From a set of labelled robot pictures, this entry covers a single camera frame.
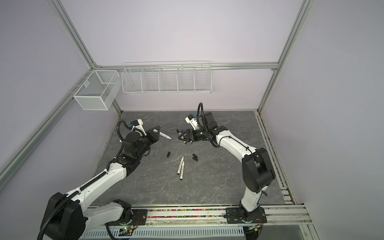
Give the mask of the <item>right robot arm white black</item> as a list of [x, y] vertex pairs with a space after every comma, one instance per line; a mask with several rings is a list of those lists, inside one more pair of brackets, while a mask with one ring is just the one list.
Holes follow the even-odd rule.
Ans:
[[276, 174], [269, 153], [264, 148], [252, 147], [226, 128], [219, 126], [213, 114], [188, 115], [185, 118], [192, 128], [184, 130], [179, 140], [184, 142], [209, 141], [215, 148], [224, 148], [234, 155], [242, 164], [242, 178], [246, 185], [240, 209], [245, 213], [252, 213], [260, 206], [262, 195], [276, 178]]

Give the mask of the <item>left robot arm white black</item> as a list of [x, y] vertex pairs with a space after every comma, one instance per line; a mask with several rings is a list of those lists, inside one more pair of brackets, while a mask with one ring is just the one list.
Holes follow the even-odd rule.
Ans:
[[151, 145], [159, 140], [160, 129], [156, 126], [145, 133], [129, 133], [122, 139], [117, 156], [101, 173], [66, 194], [54, 194], [47, 204], [37, 238], [41, 240], [48, 236], [52, 240], [78, 240], [83, 233], [112, 222], [139, 225], [140, 218], [123, 200], [114, 200], [95, 209], [89, 209], [89, 206], [138, 167], [141, 159], [149, 154]]

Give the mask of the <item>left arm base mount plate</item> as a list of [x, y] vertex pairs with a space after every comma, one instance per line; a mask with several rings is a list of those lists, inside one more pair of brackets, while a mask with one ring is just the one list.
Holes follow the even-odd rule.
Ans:
[[148, 210], [133, 209], [124, 211], [123, 215], [113, 222], [109, 222], [109, 226], [143, 226], [146, 224]]

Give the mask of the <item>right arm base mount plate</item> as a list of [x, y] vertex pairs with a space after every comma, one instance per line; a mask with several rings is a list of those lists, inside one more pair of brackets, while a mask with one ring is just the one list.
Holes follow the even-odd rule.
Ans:
[[258, 207], [252, 212], [247, 212], [240, 207], [226, 208], [224, 218], [228, 224], [264, 224], [267, 217], [264, 208]]

